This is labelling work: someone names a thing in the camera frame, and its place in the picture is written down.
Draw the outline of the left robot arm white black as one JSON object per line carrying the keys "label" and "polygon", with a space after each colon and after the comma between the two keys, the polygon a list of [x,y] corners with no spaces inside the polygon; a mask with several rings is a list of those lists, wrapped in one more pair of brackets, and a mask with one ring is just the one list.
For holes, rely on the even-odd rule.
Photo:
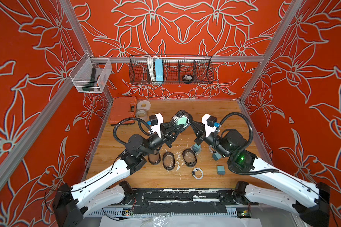
{"label": "left robot arm white black", "polygon": [[108,187],[127,178],[139,171],[146,163],[146,156],[157,154],[160,148],[166,144],[171,147],[178,135],[186,130],[192,123],[186,117],[169,123],[159,123],[160,132],[152,129],[149,138],[139,134],[132,135],[128,142],[120,140],[117,136],[118,128],[125,122],[134,120],[140,125],[144,124],[148,129],[150,125],[140,118],[126,118],[120,121],[113,130],[113,136],[119,143],[125,146],[125,150],[118,155],[114,163],[94,177],[69,186],[64,184],[56,191],[53,201],[53,211],[60,227],[75,227],[90,212],[95,204],[94,199],[100,195],[110,195]]}

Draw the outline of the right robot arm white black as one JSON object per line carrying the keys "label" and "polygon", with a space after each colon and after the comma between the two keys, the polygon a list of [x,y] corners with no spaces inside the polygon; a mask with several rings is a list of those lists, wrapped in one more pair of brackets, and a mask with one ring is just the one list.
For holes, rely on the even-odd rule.
{"label": "right robot arm white black", "polygon": [[237,183],[236,197],[254,203],[263,203],[298,215],[312,227],[327,227],[330,221],[330,187],[294,177],[249,152],[253,128],[248,125],[249,138],[245,139],[236,129],[226,130],[220,136],[221,124],[209,120],[192,122],[195,142],[206,143],[217,154],[227,158],[228,169],[237,175],[251,176],[275,187],[262,189],[248,182]]}

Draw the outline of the teal charger near right arm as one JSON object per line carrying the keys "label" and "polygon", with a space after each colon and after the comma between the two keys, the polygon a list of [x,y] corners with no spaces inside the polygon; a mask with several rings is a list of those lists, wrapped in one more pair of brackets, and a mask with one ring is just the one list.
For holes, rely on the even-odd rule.
{"label": "teal charger near right arm", "polygon": [[219,153],[216,152],[216,153],[212,154],[212,158],[213,158],[214,161],[218,161],[218,160],[220,160],[222,158],[222,156]]}

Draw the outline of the teal wall charger plug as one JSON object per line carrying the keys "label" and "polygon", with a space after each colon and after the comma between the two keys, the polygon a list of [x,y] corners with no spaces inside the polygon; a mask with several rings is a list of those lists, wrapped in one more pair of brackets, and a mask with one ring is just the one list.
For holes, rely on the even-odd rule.
{"label": "teal wall charger plug", "polygon": [[178,120],[175,121],[175,125],[183,125],[183,128],[186,128],[189,123],[189,119],[186,116],[180,117]]}

